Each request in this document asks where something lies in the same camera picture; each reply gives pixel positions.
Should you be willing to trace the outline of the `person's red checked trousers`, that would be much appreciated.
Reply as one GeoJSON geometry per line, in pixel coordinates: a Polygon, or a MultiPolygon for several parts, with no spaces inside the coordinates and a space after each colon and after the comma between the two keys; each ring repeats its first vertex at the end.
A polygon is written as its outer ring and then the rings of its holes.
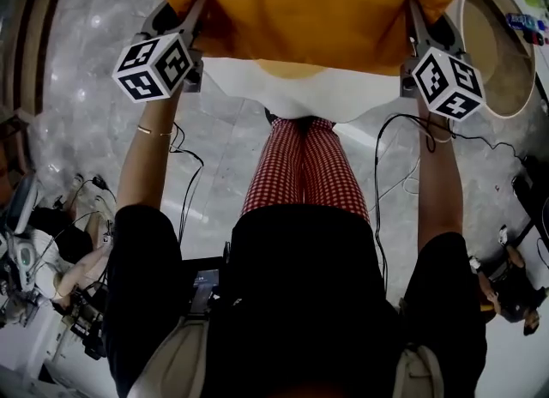
{"type": "Polygon", "coordinates": [[[242,213],[283,204],[335,207],[369,219],[335,124],[316,117],[270,118],[271,130],[242,213]]]}

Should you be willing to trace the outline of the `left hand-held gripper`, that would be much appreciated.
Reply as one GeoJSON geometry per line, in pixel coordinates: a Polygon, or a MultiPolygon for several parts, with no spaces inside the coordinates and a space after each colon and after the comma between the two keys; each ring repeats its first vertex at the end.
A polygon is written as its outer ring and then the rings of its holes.
{"type": "Polygon", "coordinates": [[[192,43],[199,34],[206,2],[194,0],[182,21],[172,6],[163,1],[146,18],[141,29],[145,37],[155,38],[123,49],[112,79],[132,102],[168,99],[182,85],[190,91],[199,88],[200,55],[189,50],[185,43],[192,43]],[[176,27],[179,33],[163,35],[176,27]]]}

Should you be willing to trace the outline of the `wooden step platform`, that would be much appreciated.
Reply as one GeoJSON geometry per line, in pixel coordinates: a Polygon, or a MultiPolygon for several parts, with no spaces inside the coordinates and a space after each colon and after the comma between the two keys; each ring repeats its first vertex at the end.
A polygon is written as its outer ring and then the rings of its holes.
{"type": "Polygon", "coordinates": [[[0,0],[0,104],[43,111],[45,62],[58,0],[0,0]]]}

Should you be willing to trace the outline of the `person's right forearm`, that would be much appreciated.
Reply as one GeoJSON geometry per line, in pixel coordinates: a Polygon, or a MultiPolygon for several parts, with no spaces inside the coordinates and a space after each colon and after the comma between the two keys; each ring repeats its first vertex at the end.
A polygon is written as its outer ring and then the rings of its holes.
{"type": "MultiPolygon", "coordinates": [[[[449,132],[448,121],[418,103],[419,117],[426,129],[436,135],[449,132]]],[[[435,143],[429,136],[420,138],[418,249],[436,236],[462,233],[462,181],[452,142],[435,143]]]]}

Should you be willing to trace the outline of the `person's black shirt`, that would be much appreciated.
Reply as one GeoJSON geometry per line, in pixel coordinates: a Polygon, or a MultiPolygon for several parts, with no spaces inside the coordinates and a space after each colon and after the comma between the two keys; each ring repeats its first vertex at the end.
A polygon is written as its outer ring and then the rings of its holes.
{"type": "MultiPolygon", "coordinates": [[[[103,325],[126,398],[177,327],[192,281],[172,223],[132,205],[115,218],[103,325]]],[[[398,313],[386,300],[371,228],[356,214],[304,204],[244,214],[232,230],[212,307],[203,398],[269,398],[316,387],[388,398],[407,344],[437,358],[445,398],[474,398],[486,326],[466,243],[457,232],[419,252],[398,313]]]]}

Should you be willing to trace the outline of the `white egg-shaped seat cushion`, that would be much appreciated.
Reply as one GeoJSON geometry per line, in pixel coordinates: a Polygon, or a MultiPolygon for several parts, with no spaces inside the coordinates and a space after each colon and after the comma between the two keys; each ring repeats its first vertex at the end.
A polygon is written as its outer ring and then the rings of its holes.
{"type": "Polygon", "coordinates": [[[348,123],[379,106],[416,109],[397,76],[265,59],[205,57],[204,72],[232,97],[254,100],[280,118],[317,116],[348,123]]]}

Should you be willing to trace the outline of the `orange pillow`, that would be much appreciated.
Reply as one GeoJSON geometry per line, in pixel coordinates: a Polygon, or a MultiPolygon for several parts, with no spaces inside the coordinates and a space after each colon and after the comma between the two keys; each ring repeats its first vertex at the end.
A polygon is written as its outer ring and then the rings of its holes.
{"type": "MultiPolygon", "coordinates": [[[[184,16],[194,0],[166,0],[184,16]]],[[[208,0],[207,57],[307,63],[397,75],[409,54],[407,0],[208,0]]],[[[436,21],[454,0],[417,0],[436,21]]]]}

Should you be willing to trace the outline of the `round wooden basket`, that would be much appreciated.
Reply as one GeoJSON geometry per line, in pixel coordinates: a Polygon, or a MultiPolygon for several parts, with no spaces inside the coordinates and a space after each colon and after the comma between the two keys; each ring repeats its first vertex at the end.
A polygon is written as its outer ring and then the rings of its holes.
{"type": "Polygon", "coordinates": [[[480,71],[486,107],[499,118],[513,118],[534,90],[534,46],[507,15],[520,15],[515,0],[459,0],[459,28],[472,65],[480,71]]]}

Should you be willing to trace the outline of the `person's left forearm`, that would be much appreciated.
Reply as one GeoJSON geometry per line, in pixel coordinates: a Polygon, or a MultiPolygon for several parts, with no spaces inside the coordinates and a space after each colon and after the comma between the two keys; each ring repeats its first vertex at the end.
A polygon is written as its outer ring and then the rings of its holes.
{"type": "Polygon", "coordinates": [[[117,209],[160,208],[179,94],[149,101],[133,136],[118,184],[117,209]]]}

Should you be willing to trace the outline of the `black waist-mounted device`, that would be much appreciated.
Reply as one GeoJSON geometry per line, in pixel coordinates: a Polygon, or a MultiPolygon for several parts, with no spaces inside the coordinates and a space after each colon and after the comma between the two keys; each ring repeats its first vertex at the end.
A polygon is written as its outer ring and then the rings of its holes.
{"type": "Polygon", "coordinates": [[[225,256],[183,260],[183,316],[207,318],[220,296],[220,277],[227,264],[225,256]]]}

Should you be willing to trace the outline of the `blue-labelled drink bottle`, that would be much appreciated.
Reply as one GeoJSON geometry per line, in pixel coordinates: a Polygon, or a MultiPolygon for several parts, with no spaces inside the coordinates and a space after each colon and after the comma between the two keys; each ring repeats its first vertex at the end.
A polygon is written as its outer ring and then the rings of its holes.
{"type": "Polygon", "coordinates": [[[532,31],[532,32],[544,32],[546,30],[546,24],[532,16],[525,14],[508,13],[505,16],[509,27],[515,30],[532,31]]]}

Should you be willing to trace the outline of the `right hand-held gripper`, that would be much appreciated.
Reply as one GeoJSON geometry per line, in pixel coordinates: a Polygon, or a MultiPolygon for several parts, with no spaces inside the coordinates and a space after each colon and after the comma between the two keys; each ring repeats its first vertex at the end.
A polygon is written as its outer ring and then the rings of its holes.
{"type": "Polygon", "coordinates": [[[407,30],[413,55],[401,66],[402,98],[420,97],[429,112],[456,122],[485,106],[480,72],[446,14],[427,27],[417,0],[407,0],[407,30]]]}

